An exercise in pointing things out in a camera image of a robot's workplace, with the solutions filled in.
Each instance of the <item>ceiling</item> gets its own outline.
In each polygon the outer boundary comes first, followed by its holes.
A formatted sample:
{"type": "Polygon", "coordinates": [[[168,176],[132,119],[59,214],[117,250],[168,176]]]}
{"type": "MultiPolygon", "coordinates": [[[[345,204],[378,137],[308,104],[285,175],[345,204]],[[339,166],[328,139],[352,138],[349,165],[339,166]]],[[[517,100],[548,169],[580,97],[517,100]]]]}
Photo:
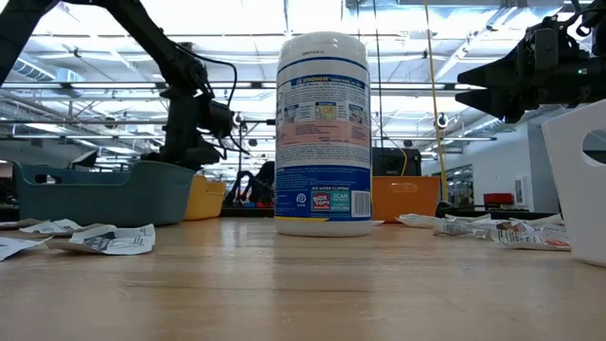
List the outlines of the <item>ceiling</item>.
{"type": "MultiPolygon", "coordinates": [[[[153,21],[172,40],[192,42],[195,52],[233,63],[238,68],[241,81],[267,82],[267,89],[236,91],[231,109],[240,112],[246,119],[275,117],[275,90],[271,85],[276,80],[277,59],[282,44],[293,35],[335,30],[351,34],[365,43],[371,81],[376,83],[373,87],[377,87],[379,81],[383,85],[399,84],[400,90],[385,91],[382,97],[374,91],[371,99],[373,112],[382,109],[386,134],[398,136],[433,133],[434,104],[431,91],[426,87],[420,91],[402,90],[407,86],[414,88],[415,84],[431,81],[430,60],[425,55],[428,49],[425,11],[423,6],[419,6],[422,1],[141,2],[153,21]],[[376,17],[373,2],[377,4],[376,17]]],[[[538,23],[546,15],[562,12],[566,5],[562,0],[430,0],[430,3],[438,5],[431,6],[429,10],[434,72],[438,83],[456,82],[456,76],[460,72],[505,56],[523,37],[526,27],[538,23]],[[528,4],[528,7],[502,7],[504,4],[516,3],[528,4]]],[[[569,15],[569,12],[561,14],[562,18],[569,15]]],[[[36,27],[22,58],[50,74],[58,75],[57,70],[60,69],[70,70],[81,76],[79,81],[163,80],[157,65],[128,32],[105,9],[93,6],[60,3],[36,27]]],[[[232,81],[233,75],[228,67],[208,64],[207,69],[211,81],[232,81]]],[[[11,72],[7,80],[32,81],[17,72],[11,72]]],[[[228,95],[228,86],[223,87],[225,90],[217,88],[217,97],[224,100],[228,95]]],[[[23,99],[36,101],[53,113],[62,113],[63,118],[64,115],[77,112],[78,119],[163,119],[167,112],[167,104],[157,97],[157,91],[151,90],[87,90],[85,96],[78,100],[58,96],[49,90],[8,90],[23,99]]],[[[489,129],[491,126],[486,124],[491,117],[456,102],[454,94],[455,92],[438,90],[437,110],[449,118],[456,118],[449,129],[455,132],[464,127],[474,127],[474,124],[477,127],[481,123],[484,125],[474,132],[476,135],[493,134],[494,131],[489,129]]],[[[140,126],[139,129],[146,134],[162,134],[159,125],[140,126]]],[[[259,139],[255,148],[248,147],[258,153],[253,153],[256,158],[251,159],[247,167],[256,169],[257,163],[273,157],[274,129],[259,125],[249,132],[250,137],[259,136],[259,139]]],[[[136,127],[130,127],[130,131],[125,131],[124,134],[135,135],[140,132],[137,132],[136,127]]],[[[378,127],[375,127],[375,134],[379,134],[378,127]]],[[[153,146],[143,144],[138,148],[153,146]]],[[[229,173],[230,165],[237,162],[235,156],[230,153],[227,161],[210,169],[229,173]]]]}

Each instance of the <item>table surface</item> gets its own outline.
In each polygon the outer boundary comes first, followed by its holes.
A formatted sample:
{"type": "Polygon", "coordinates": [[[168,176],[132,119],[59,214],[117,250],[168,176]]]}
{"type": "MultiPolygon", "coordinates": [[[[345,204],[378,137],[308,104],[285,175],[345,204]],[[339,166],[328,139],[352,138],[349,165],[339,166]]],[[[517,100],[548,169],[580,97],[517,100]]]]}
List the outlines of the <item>table surface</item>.
{"type": "Polygon", "coordinates": [[[606,269],[396,224],[277,235],[271,219],[156,228],[148,255],[0,262],[3,340],[606,340],[606,269]]]}

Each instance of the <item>product label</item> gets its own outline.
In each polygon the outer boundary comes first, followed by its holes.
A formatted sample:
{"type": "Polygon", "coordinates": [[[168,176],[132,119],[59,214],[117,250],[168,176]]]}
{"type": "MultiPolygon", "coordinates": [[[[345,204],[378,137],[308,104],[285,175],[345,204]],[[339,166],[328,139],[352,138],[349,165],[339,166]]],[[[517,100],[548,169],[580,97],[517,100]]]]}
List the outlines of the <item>product label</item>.
{"type": "Polygon", "coordinates": [[[279,85],[276,216],[370,220],[369,95],[340,75],[279,85]]]}

